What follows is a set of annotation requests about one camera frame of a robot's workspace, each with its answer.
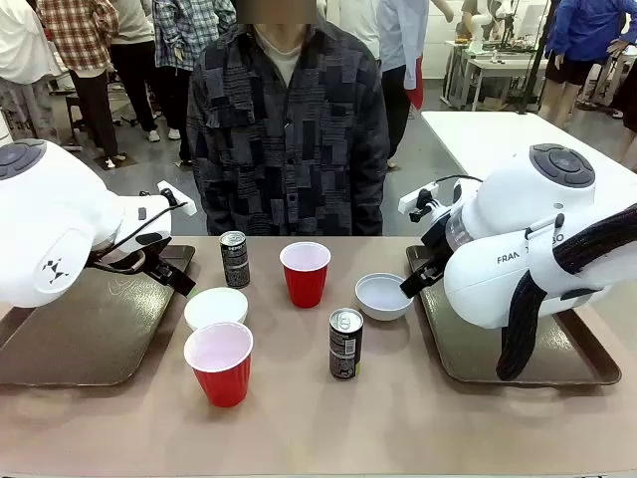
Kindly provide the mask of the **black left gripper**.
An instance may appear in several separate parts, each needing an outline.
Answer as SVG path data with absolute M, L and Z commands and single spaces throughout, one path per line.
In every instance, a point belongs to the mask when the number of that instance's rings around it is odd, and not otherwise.
M 196 285 L 185 272 L 159 256 L 151 256 L 148 259 L 148 276 L 183 297 L 187 297 Z

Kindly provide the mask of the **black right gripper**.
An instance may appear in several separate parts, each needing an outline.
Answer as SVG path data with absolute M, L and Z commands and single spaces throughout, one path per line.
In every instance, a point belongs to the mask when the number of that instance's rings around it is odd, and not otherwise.
M 400 284 L 400 289 L 407 299 L 412 299 L 438 281 L 439 269 L 429 263 L 423 263 Z

